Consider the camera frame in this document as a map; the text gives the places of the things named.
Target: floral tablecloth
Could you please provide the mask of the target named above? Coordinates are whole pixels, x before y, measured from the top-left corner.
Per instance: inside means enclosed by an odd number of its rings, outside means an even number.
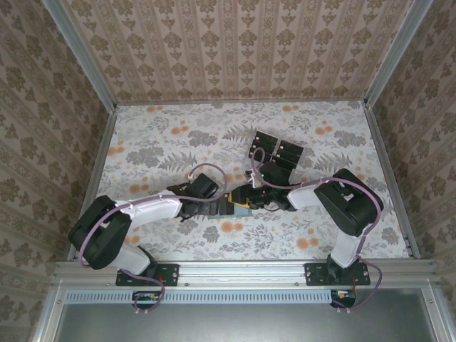
[[[304,146],[292,181],[346,167],[374,189],[385,210],[363,255],[408,257],[361,102],[225,103],[128,106],[117,109],[98,194],[144,197],[186,180],[201,162],[228,174],[229,190],[244,181],[255,130]],[[221,180],[218,171],[204,173]],[[323,259],[338,232],[323,207],[300,212],[254,211],[252,217],[198,217],[152,222],[128,232],[159,260]]]

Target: gray floor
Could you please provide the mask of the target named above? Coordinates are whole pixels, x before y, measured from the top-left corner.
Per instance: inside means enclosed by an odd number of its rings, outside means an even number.
[[[162,305],[135,314],[130,305],[69,305],[56,341],[436,341],[416,290],[382,290],[363,308],[329,305]]]

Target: metal grille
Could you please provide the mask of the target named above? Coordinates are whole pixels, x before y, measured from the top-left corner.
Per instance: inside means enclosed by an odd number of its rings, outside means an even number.
[[[132,290],[72,290],[65,304],[131,304]],[[330,290],[208,291],[168,290],[163,304],[320,304],[331,303]]]

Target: floral wallpaper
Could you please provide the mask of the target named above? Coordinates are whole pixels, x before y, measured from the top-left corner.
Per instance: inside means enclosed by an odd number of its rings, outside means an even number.
[[[385,203],[363,254],[408,257],[361,102],[225,103],[118,107],[99,194],[114,200],[152,195],[186,180],[201,162],[227,173],[229,190],[245,183],[256,130],[304,147],[292,181],[347,167]],[[201,172],[221,182],[217,170]],[[229,219],[197,217],[152,222],[128,232],[160,260],[326,258],[338,228],[323,207],[300,212],[253,211]]]
[[[423,257],[456,313],[456,3],[435,0],[374,107]]]
[[[106,115],[43,4],[0,1],[0,341],[33,333]]]
[[[411,0],[65,0],[118,103],[362,98]]]

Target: wall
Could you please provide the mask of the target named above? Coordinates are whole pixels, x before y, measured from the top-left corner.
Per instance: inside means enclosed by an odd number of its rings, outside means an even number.
[[[65,0],[119,103],[362,98],[410,0]]]
[[[0,341],[39,318],[106,116],[42,3],[0,2]]]
[[[374,107],[423,257],[456,312],[456,3],[434,1]]]

